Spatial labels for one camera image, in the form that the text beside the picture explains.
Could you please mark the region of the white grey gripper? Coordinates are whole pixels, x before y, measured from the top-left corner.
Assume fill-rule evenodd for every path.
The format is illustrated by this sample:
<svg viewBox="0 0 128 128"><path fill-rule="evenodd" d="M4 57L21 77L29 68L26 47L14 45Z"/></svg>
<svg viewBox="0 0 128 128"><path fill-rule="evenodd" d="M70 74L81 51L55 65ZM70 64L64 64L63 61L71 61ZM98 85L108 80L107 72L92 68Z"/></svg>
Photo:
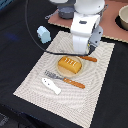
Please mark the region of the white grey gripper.
<svg viewBox="0 0 128 128"><path fill-rule="evenodd" d="M83 15L74 13L70 31L73 37L75 53L88 54L90 47L100 43L103 29L99 26L99 15Z"/></svg>

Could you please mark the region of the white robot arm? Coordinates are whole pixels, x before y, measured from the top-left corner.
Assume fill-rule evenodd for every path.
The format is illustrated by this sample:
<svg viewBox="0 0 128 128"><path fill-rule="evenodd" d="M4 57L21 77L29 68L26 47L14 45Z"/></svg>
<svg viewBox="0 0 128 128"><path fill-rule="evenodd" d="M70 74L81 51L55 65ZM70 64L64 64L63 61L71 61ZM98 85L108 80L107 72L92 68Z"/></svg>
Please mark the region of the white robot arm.
<svg viewBox="0 0 128 128"><path fill-rule="evenodd" d="M87 56L90 46L97 47L103 34L99 26L105 0L49 0L57 6L75 9L70 32L73 37L74 56Z"/></svg>

